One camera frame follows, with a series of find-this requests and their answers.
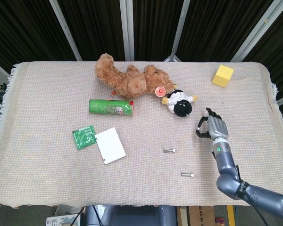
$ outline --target beige woven tablecloth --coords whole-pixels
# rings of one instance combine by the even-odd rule
[[[129,62],[116,62],[125,71]],[[143,69],[148,62],[133,62]],[[0,123],[0,203],[84,206],[246,205],[216,188],[212,142],[195,129],[210,107],[222,116],[241,177],[283,193],[283,124],[267,69],[234,68],[226,88],[211,83],[220,63],[154,63],[188,95],[192,113],[180,118],[158,97],[134,100],[134,116],[88,112],[90,98],[117,99],[94,75],[95,62],[32,62],[13,69]],[[72,131],[115,127],[126,157],[104,165],[96,144],[77,151]],[[163,153],[175,148],[176,153]],[[194,178],[181,177],[193,172]]]

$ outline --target green packet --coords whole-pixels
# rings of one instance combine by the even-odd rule
[[[77,149],[82,149],[83,147],[96,143],[94,136],[96,133],[92,125],[72,131],[72,135],[74,136]]]

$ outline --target pringles can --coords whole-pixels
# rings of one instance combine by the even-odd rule
[[[90,99],[89,112],[94,114],[133,115],[133,101]]]

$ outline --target panda plush toy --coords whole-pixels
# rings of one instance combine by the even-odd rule
[[[187,96],[183,91],[175,89],[167,97],[162,98],[161,102],[167,105],[170,112],[185,117],[192,112],[191,103],[197,99],[197,96]]]

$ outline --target yellow cube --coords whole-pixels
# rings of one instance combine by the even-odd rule
[[[220,65],[218,68],[218,71],[216,72],[212,80],[212,83],[218,86],[225,87],[230,81],[233,72],[234,72],[233,68],[230,68],[224,65]]]

